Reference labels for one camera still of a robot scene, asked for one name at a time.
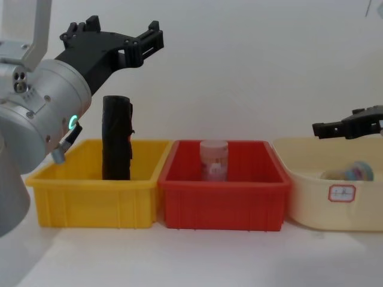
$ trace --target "jar lid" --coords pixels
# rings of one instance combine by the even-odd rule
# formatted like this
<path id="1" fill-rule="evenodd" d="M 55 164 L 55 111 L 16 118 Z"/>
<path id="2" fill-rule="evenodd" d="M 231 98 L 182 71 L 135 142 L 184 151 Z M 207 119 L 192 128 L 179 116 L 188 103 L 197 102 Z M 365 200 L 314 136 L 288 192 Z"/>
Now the jar lid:
<path id="1" fill-rule="evenodd" d="M 227 156 L 229 144 L 226 141 L 208 140 L 200 143 L 200 154 L 206 157 Z"/>

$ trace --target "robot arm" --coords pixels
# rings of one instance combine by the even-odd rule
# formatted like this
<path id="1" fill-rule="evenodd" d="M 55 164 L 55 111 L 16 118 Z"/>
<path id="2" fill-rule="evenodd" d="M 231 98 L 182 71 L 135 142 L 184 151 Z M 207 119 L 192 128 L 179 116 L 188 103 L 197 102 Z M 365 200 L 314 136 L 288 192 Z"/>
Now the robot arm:
<path id="1" fill-rule="evenodd" d="M 381 133 L 383 129 L 383 106 L 367 109 L 355 109 L 352 115 L 334 123 L 316 123 L 312 125 L 314 135 L 320 139 L 355 139 L 361 136 Z"/>
<path id="2" fill-rule="evenodd" d="M 152 22 L 142 35 L 131 37 L 101 31 L 98 17 L 92 16 L 85 23 L 71 23 L 60 36 L 65 51 L 56 59 L 40 62 L 47 49 L 50 8 L 51 0 L 4 0 L 0 236 L 28 211 L 29 197 L 20 174 L 33 171 L 46 155 L 57 150 L 71 129 L 78 127 L 76 122 L 88 110 L 92 95 L 113 72 L 140 67 L 144 59 L 163 48 L 158 22 Z M 10 26 L 15 22 L 30 28 L 33 36 Z"/>

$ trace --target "red plastic bin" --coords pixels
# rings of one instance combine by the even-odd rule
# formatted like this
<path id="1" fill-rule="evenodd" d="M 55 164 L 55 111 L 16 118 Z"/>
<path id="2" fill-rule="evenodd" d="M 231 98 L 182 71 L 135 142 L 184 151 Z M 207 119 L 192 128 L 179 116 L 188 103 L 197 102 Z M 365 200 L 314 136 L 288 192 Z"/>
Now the red plastic bin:
<path id="1" fill-rule="evenodd" d="M 228 141 L 226 182 L 201 180 L 200 141 L 176 141 L 159 177 L 168 228 L 279 231 L 291 180 L 262 141 Z"/>

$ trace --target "cream plastic bin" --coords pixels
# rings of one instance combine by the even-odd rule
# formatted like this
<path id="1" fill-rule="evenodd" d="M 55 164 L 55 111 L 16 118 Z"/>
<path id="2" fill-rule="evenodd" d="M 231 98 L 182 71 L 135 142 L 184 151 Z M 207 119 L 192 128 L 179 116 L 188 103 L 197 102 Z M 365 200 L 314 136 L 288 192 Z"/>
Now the cream plastic bin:
<path id="1" fill-rule="evenodd" d="M 292 219 L 320 230 L 383 231 L 382 138 L 285 138 L 273 145 L 294 182 Z M 320 179 L 359 160 L 372 167 L 373 182 Z"/>

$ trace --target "plastic jar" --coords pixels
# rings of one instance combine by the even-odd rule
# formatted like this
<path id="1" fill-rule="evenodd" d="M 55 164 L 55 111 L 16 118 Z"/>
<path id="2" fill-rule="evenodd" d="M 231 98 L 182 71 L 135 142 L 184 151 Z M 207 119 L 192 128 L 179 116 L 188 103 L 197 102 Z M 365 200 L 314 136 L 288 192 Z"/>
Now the plastic jar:
<path id="1" fill-rule="evenodd" d="M 226 181 L 229 147 L 226 141 L 202 141 L 200 158 L 203 181 Z"/>

